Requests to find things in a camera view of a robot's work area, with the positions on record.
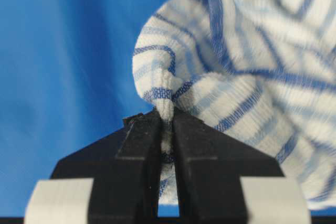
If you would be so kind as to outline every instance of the blue and white striped cloth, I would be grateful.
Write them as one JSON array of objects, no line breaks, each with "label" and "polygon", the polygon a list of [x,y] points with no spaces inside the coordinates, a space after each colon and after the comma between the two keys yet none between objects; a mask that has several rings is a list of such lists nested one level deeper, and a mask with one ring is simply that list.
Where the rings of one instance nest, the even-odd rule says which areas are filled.
[{"label": "blue and white striped cloth", "polygon": [[[273,157],[310,209],[336,206],[336,0],[169,0],[133,55],[138,94]],[[176,204],[174,166],[160,203]]]}]

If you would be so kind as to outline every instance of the blue backdrop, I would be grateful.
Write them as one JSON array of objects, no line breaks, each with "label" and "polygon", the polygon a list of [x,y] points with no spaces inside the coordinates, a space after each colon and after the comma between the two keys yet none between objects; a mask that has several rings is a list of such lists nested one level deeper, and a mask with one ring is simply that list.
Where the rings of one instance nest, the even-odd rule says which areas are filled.
[{"label": "blue backdrop", "polygon": [[0,0],[0,216],[56,162],[151,109],[132,53],[165,0]]}]

